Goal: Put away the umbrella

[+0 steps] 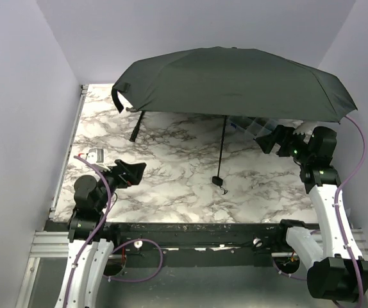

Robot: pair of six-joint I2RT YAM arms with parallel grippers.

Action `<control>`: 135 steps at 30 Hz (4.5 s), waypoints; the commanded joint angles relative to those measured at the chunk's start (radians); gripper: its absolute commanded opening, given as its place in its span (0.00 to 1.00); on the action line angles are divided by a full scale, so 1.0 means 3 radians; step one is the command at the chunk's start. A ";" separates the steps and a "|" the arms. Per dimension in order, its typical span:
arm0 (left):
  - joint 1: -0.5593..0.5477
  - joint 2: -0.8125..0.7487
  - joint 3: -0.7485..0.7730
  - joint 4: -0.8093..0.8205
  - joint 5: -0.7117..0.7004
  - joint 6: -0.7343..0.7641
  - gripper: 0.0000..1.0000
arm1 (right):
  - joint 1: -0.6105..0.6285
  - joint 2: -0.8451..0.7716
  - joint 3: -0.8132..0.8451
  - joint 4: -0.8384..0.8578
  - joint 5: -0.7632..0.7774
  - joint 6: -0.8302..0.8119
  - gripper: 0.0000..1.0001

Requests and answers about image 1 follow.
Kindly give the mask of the black folding umbrella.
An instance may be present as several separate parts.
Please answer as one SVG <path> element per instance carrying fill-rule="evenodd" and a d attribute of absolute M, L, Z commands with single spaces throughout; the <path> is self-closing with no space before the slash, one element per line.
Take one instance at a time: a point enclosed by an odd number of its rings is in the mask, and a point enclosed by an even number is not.
<path fill-rule="evenodd" d="M 209 47 L 131 64 L 111 91 L 118 111 L 245 116 L 318 122 L 356 109 L 333 74 L 259 49 Z"/>

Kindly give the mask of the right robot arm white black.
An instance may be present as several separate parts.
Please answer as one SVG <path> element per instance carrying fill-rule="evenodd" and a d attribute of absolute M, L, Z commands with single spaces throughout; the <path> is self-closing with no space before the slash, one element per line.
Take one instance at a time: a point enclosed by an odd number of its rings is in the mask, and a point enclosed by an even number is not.
<path fill-rule="evenodd" d="M 312 297 L 359 304 L 368 288 L 368 261 L 352 235 L 339 174 L 330 164 L 337 134 L 318 126 L 308 142 L 304 138 L 294 134 L 293 127 L 283 125 L 256 138 L 265 154 L 279 145 L 279 157 L 292 157 L 299 164 L 300 179 L 317 214 L 322 245 L 302 221 L 283 220 L 283 236 L 307 270 L 306 283 Z"/>

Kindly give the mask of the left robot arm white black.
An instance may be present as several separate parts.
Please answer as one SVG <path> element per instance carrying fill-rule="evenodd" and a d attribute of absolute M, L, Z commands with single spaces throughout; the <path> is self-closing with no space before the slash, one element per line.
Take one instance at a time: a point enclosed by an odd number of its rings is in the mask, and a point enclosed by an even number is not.
<path fill-rule="evenodd" d="M 141 182 L 146 163 L 115 160 L 101 168 L 76 156 L 99 177 L 83 175 L 74 183 L 75 206 L 69 221 L 68 256 L 56 307 L 95 307 L 111 250 L 120 242 L 115 227 L 105 227 L 116 189 Z"/>

